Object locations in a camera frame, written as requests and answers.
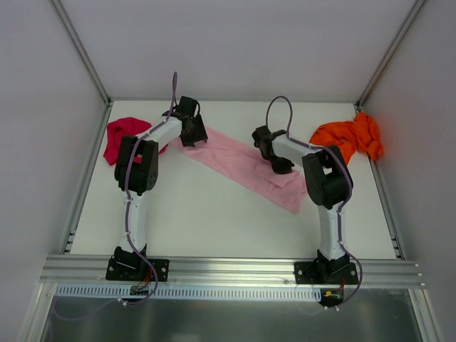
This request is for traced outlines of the pink t shirt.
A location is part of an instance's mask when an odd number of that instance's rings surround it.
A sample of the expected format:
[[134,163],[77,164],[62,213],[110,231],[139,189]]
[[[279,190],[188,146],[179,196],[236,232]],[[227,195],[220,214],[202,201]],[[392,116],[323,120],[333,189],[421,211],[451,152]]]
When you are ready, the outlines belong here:
[[307,195],[302,172],[293,169],[278,175],[258,150],[211,128],[206,131],[207,142],[185,147],[175,138],[169,146],[293,214],[301,211]]

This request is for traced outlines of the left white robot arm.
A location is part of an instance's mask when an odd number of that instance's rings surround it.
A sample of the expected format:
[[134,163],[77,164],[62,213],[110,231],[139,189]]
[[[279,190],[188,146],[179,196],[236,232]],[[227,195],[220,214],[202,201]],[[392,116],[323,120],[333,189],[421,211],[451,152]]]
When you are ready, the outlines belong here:
[[182,96],[162,115],[161,121],[137,135],[122,138],[115,180],[122,190],[124,227],[114,260],[129,279],[144,277],[150,266],[146,258],[145,197],[158,179],[159,154],[175,138],[185,147],[207,142],[207,132],[194,98]]

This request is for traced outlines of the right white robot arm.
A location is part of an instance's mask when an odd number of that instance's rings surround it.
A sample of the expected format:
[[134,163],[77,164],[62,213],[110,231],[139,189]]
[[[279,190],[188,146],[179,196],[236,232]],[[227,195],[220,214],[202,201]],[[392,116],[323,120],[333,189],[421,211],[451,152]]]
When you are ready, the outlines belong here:
[[322,282],[335,281],[350,264],[343,237],[345,206],[352,196],[353,180],[341,151],[335,145],[302,142],[285,130],[272,132],[265,125],[256,128],[252,138],[274,173],[285,175],[296,164],[302,166],[308,195],[318,207],[320,247],[316,274]]

